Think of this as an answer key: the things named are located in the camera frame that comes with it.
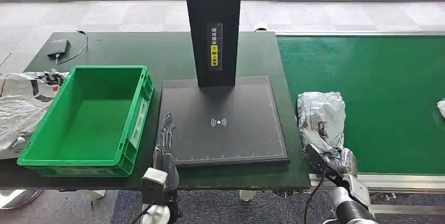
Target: wireless charging symbol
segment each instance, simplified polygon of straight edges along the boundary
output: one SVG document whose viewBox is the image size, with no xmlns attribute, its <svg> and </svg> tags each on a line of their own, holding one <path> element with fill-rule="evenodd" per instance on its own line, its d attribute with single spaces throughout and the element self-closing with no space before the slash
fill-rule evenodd
<svg viewBox="0 0 445 224">
<path fill-rule="evenodd" d="M 212 127 L 216 127 L 218 125 L 222 125 L 223 127 L 226 127 L 227 120 L 226 118 L 222 118 L 221 120 L 215 120 L 214 118 L 211 119 L 210 124 Z"/>
</svg>

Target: table leg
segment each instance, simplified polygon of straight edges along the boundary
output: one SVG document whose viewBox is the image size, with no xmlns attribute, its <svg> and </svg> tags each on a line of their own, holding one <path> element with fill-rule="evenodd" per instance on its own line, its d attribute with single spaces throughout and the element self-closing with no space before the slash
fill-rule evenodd
<svg viewBox="0 0 445 224">
<path fill-rule="evenodd" d="M 91 190 L 78 190 L 79 192 L 90 196 L 92 199 L 101 199 L 105 196 L 105 190 L 97 190 L 97 191 L 91 191 Z"/>
<path fill-rule="evenodd" d="M 240 190 L 239 199 L 245 202 L 251 201 L 256 193 L 257 191 Z"/>
</svg>

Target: wire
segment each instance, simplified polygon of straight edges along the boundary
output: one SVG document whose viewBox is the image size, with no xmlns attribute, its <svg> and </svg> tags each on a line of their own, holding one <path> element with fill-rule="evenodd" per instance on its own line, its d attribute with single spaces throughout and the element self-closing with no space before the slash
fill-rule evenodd
<svg viewBox="0 0 445 224">
<path fill-rule="evenodd" d="M 6 76 L 5 76 L 5 80 L 3 80 L 2 91 L 0 92 L 0 97 L 2 97 L 2 95 L 3 95 L 3 88 L 5 87 L 6 77 L 8 77 L 8 75 L 6 75 Z"/>
<path fill-rule="evenodd" d="M 136 218 L 133 219 L 133 221 L 131 221 L 131 224 L 135 224 L 137 222 L 137 220 L 139 220 L 144 214 L 147 214 L 149 212 L 149 209 L 153 206 L 153 203 L 154 203 L 154 199 L 150 205 L 147 205 L 147 207 L 144 210 L 142 210 L 142 212 L 140 212 L 136 216 Z"/>
<path fill-rule="evenodd" d="M 66 63 L 66 62 L 68 62 L 68 61 L 70 61 L 70 60 L 76 58 L 77 56 L 80 55 L 80 53 L 81 53 L 85 48 L 88 47 L 88 35 L 87 35 L 87 33 L 85 33 L 84 31 L 80 31 L 80 30 L 76 30 L 76 32 L 85 35 L 85 40 L 86 40 L 86 42 L 85 42 L 85 46 L 83 46 L 83 47 L 80 49 L 80 51 L 79 51 L 75 56 L 69 58 L 68 60 L 65 60 L 65 61 L 62 61 L 62 62 L 56 62 L 57 65 Z"/>
<path fill-rule="evenodd" d="M 329 220 L 325 220 L 322 224 L 328 224 L 330 222 L 335 222 L 337 221 L 337 219 L 329 219 Z"/>
<path fill-rule="evenodd" d="M 325 176 L 325 171 L 324 171 L 324 169 L 323 169 L 323 175 L 322 175 L 322 177 L 321 177 L 321 179 L 320 179 L 319 184 L 317 185 L 317 187 L 315 188 L 315 190 L 313 190 L 313 191 L 311 192 L 311 195 L 309 196 L 309 199 L 306 201 L 306 207 L 305 207 L 305 209 L 304 209 L 304 224 L 306 224 L 307 217 L 308 217 L 309 203 L 311 202 L 312 198 L 314 197 L 314 194 L 317 192 L 317 190 L 320 188 L 321 184 L 323 183 L 323 181 L 324 181 L 324 176 Z"/>
</svg>

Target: white plastic bag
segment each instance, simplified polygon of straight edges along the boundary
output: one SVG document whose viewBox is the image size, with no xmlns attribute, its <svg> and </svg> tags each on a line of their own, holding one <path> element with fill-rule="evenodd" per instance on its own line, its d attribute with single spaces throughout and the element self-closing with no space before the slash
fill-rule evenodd
<svg viewBox="0 0 445 224">
<path fill-rule="evenodd" d="M 437 108 L 439 109 L 439 112 L 442 115 L 442 117 L 445 119 L 445 99 L 437 103 Z"/>
<path fill-rule="evenodd" d="M 68 73 L 0 74 L 0 159 L 17 158 Z"/>
</svg>

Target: silver plastic bag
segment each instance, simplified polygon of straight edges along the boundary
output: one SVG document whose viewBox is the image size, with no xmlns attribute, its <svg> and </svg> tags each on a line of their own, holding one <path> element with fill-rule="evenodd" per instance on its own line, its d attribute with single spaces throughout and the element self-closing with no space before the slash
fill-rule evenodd
<svg viewBox="0 0 445 224">
<path fill-rule="evenodd" d="M 17 158 L 68 73 L 0 74 L 0 159 Z"/>
<path fill-rule="evenodd" d="M 339 92 L 305 92 L 297 99 L 298 128 L 308 144 L 340 174 L 357 176 L 353 152 L 343 147 L 345 103 Z"/>
</svg>

